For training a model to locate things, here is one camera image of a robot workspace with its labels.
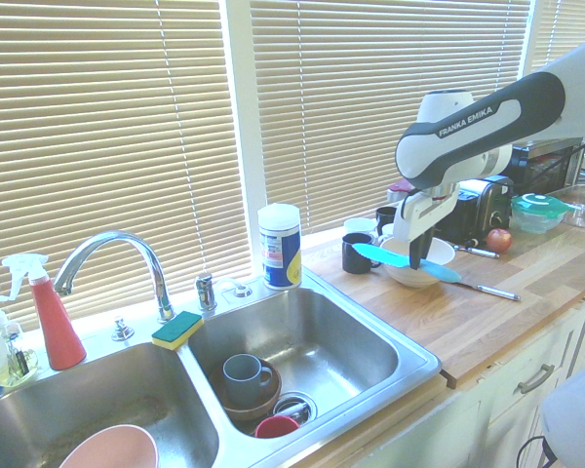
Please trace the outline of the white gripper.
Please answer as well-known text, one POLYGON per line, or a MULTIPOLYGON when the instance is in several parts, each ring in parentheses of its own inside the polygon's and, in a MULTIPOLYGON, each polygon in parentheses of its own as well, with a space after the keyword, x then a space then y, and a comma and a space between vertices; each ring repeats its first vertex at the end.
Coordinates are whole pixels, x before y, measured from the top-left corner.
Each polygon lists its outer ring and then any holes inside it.
POLYGON ((449 215, 457 202, 456 187, 432 187, 409 195, 398 205, 393 236, 409 244, 409 265, 417 270, 426 259, 434 238, 430 230, 449 215))

